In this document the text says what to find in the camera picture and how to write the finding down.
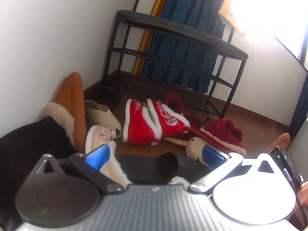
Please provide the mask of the red embroidered boot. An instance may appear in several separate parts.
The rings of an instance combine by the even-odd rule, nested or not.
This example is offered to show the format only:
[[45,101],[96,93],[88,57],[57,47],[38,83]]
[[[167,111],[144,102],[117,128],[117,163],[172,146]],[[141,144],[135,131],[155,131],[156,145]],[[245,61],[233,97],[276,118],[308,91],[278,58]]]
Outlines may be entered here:
[[183,115],[153,99],[147,99],[146,105],[149,115],[162,137],[174,137],[189,132],[191,125]]
[[145,103],[129,99],[125,106],[123,142],[135,145],[156,145],[161,134],[149,115]]

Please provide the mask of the red embroidered boot left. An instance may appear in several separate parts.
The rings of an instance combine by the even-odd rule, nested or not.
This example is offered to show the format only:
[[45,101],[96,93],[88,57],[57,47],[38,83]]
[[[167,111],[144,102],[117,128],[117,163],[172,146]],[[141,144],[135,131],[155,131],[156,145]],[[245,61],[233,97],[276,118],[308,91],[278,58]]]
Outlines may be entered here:
[[156,145],[161,134],[149,115],[145,103],[129,99],[125,106],[123,142],[135,145]]

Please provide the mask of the orange slipper right side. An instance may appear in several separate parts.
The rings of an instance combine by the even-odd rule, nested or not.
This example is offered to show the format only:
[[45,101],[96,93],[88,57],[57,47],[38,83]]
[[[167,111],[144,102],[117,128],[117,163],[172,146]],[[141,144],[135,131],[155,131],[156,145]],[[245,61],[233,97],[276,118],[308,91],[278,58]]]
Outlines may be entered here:
[[286,132],[280,135],[266,150],[266,153],[269,153],[276,147],[280,147],[284,151],[287,151],[290,147],[290,135]]

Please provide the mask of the yellow hanging bag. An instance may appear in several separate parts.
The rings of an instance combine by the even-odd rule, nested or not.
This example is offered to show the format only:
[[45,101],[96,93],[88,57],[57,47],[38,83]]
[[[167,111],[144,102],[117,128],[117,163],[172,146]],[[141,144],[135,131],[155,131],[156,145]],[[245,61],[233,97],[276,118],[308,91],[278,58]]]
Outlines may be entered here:
[[240,15],[241,6],[239,5],[239,1],[240,0],[224,0],[218,15],[224,25],[233,27],[244,37],[245,30],[243,19]]

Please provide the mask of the dark red corduroy pompom slipper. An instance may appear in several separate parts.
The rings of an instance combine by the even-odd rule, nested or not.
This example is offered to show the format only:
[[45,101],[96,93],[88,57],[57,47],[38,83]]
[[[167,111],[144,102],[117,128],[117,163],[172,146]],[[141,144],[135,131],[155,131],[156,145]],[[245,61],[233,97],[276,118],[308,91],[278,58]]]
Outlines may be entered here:
[[235,152],[246,156],[246,150],[241,143],[243,132],[235,127],[230,119],[218,118],[200,129],[192,126],[190,131],[224,153]]

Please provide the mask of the black slide front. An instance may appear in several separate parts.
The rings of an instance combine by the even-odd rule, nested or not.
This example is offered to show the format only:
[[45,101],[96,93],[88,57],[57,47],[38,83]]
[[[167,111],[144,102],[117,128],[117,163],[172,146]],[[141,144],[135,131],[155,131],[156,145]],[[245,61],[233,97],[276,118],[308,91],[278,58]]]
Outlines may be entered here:
[[172,152],[158,157],[123,155],[118,161],[134,184],[162,185],[175,177],[182,177],[191,184],[211,172],[200,162]]

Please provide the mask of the white fur embroidered shoe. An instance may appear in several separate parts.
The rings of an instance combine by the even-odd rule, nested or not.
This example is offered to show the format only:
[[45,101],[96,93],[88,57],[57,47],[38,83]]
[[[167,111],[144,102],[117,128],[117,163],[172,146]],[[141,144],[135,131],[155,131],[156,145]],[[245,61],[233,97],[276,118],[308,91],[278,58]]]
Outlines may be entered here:
[[109,130],[99,125],[93,125],[86,137],[85,153],[88,154],[103,144],[108,145],[111,151],[110,159],[107,161],[107,164],[103,165],[100,169],[100,173],[111,178],[125,189],[131,184],[131,181],[127,178],[126,173],[124,173],[119,162],[115,158],[116,142],[113,140],[114,137],[114,130]]

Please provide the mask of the black phone device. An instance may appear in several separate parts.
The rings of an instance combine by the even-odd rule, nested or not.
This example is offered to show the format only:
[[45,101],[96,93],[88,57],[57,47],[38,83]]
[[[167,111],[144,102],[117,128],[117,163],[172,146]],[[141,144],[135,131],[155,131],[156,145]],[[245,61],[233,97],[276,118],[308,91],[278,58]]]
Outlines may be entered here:
[[272,149],[269,152],[269,155],[282,171],[284,168],[288,171],[295,188],[300,188],[304,182],[304,179],[292,157],[279,146]]

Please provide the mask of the red embroidered boot right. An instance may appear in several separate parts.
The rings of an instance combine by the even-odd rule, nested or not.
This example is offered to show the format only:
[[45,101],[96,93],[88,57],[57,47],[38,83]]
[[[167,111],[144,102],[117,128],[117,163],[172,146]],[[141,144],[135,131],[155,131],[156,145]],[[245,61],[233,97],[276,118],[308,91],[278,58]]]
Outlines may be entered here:
[[153,99],[147,99],[146,105],[149,115],[162,137],[174,137],[189,132],[191,125],[183,115]]

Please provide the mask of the black metal shoe rack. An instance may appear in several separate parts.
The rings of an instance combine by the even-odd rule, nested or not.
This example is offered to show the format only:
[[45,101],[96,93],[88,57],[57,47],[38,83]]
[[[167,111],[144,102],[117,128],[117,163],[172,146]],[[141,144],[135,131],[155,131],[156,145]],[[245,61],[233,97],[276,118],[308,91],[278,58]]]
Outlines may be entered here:
[[[213,75],[211,72],[203,71],[198,67],[191,66],[192,58],[190,58],[188,54],[184,55],[183,61],[179,61],[174,57],[174,51],[169,51],[168,55],[151,54],[148,52],[143,53],[138,50],[126,48],[126,43],[123,43],[122,47],[116,48],[114,43],[120,23],[126,24],[129,29],[134,27],[148,30],[153,33],[159,33],[164,37],[172,37],[175,39],[176,44],[184,41],[189,46],[196,45],[202,51],[213,52],[217,55],[220,55],[222,56],[222,60],[219,69],[223,68],[224,61],[227,58],[241,61],[241,65],[234,83],[231,84],[226,80],[221,79],[220,70],[217,71],[216,75]],[[190,87],[181,87],[179,84],[169,85],[166,82],[155,81],[150,78],[145,78],[144,76],[135,76],[128,72],[121,71],[122,59],[119,59],[117,69],[110,73],[109,68],[112,53],[119,53],[120,56],[130,55],[135,57],[142,57],[145,60],[151,60],[155,67],[158,67],[159,64],[163,64],[172,72],[178,71],[178,74],[175,76],[180,81],[184,80],[184,74],[186,73],[206,78],[213,83],[211,91],[208,95],[204,95],[202,93],[195,92]],[[242,76],[248,57],[249,56],[247,53],[240,50],[239,48],[236,48],[235,46],[227,43],[226,41],[223,41],[222,39],[218,39],[213,35],[204,33],[197,29],[143,13],[129,10],[119,10],[115,16],[115,22],[113,24],[111,38],[106,53],[106,61],[102,75],[102,84],[111,85],[116,88],[135,92],[144,96],[151,96],[156,99],[162,96],[162,93],[164,92],[178,92],[182,94],[185,107],[224,118],[233,99],[236,88],[238,87],[238,83]],[[217,84],[226,86],[231,90],[222,110],[218,109],[216,105],[211,101],[213,91],[215,90]]]

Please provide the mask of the orange slipper against wall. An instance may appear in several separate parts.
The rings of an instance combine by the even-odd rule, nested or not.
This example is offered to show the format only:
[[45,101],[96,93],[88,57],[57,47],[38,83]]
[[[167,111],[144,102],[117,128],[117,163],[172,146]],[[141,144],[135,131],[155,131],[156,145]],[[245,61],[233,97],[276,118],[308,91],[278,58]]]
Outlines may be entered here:
[[81,76],[77,72],[69,74],[53,102],[43,109],[45,116],[64,128],[72,146],[79,153],[84,153],[86,142],[86,114],[84,89]]

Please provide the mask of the black trouser leg left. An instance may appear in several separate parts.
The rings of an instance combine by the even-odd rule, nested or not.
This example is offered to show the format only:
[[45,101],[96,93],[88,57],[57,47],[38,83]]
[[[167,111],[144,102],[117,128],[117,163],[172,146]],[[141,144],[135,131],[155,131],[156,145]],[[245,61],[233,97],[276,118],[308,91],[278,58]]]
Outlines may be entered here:
[[76,153],[65,129],[51,117],[1,137],[1,230],[15,230],[21,225],[15,196],[45,153],[57,159],[67,159]]

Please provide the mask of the gold curtain edge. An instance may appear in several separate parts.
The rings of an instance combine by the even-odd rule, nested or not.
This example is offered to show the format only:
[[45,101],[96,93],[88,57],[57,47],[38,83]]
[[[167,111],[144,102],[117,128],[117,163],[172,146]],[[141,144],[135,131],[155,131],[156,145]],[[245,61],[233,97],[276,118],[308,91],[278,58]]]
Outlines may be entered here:
[[[152,7],[150,15],[159,17],[162,13],[162,9],[164,7],[165,2],[166,0],[155,0],[153,3],[153,7]],[[153,32],[148,31],[148,30],[144,31],[142,38],[141,38],[140,45],[139,45],[139,49],[138,49],[140,52],[146,53],[148,51],[151,40],[152,40],[152,36],[153,36]],[[139,76],[141,74],[144,61],[145,61],[144,58],[136,57],[135,64],[134,64],[131,74],[135,76]]]

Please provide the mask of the black slide near rack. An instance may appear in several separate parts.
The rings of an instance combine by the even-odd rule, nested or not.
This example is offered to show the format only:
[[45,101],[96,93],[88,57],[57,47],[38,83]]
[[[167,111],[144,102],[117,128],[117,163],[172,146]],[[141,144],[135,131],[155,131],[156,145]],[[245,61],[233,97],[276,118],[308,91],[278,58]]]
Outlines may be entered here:
[[110,110],[114,110],[121,100],[121,92],[115,87],[101,87],[95,101],[98,104],[107,106]]

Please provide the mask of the blue curtain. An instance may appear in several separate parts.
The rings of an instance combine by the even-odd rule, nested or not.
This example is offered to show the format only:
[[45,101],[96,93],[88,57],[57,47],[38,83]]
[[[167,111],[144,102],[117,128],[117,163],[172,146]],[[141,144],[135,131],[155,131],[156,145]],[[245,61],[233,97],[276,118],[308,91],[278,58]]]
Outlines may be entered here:
[[220,51],[223,0],[166,0],[140,76],[206,93]]

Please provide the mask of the dark red knit slipper back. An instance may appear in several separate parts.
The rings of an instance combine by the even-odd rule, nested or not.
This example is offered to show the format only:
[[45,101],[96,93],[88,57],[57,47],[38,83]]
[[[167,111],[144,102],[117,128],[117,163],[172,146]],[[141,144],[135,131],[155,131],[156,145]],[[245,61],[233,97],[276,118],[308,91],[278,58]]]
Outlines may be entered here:
[[165,92],[162,96],[161,101],[174,112],[178,114],[184,113],[184,106],[178,94]]

